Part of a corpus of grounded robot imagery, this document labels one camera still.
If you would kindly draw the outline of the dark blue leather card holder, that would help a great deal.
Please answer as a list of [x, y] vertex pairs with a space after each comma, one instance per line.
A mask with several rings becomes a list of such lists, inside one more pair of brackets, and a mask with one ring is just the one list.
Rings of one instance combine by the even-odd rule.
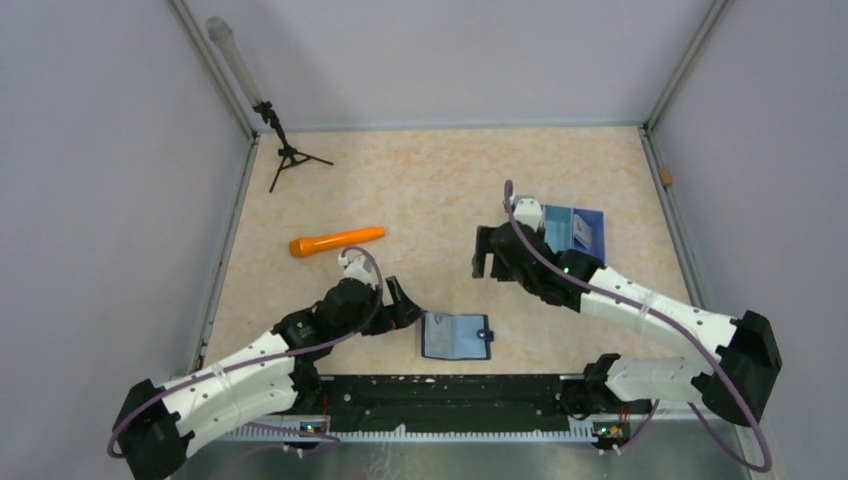
[[488, 361], [495, 340], [485, 314], [426, 311], [421, 323], [420, 353], [443, 361]]

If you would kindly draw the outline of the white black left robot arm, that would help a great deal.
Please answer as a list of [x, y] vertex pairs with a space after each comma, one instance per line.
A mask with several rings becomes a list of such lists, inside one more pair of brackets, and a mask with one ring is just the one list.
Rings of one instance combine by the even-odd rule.
[[315, 363], [339, 343], [403, 329], [424, 316], [395, 277], [386, 286], [344, 278], [219, 362], [161, 385], [134, 385], [107, 454], [124, 460], [136, 479], [165, 479], [230, 430], [269, 414], [314, 410], [323, 396]]

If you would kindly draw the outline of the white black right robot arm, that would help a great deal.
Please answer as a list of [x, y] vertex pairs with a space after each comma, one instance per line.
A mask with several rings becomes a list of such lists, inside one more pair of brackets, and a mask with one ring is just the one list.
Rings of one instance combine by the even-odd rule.
[[584, 374], [589, 404], [612, 412], [624, 401], [701, 402], [747, 427], [761, 420], [783, 361], [769, 319], [706, 311], [652, 291], [576, 249], [554, 252], [524, 224], [477, 229], [472, 275], [515, 281], [544, 303], [606, 318], [665, 345], [671, 359], [604, 354]]

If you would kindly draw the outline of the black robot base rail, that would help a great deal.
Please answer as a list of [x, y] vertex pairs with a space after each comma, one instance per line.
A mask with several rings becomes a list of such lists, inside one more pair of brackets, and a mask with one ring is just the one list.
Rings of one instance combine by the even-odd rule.
[[649, 400], [622, 402], [599, 383], [559, 374], [336, 375], [298, 398], [290, 416], [345, 433], [565, 432], [593, 415], [647, 414]]

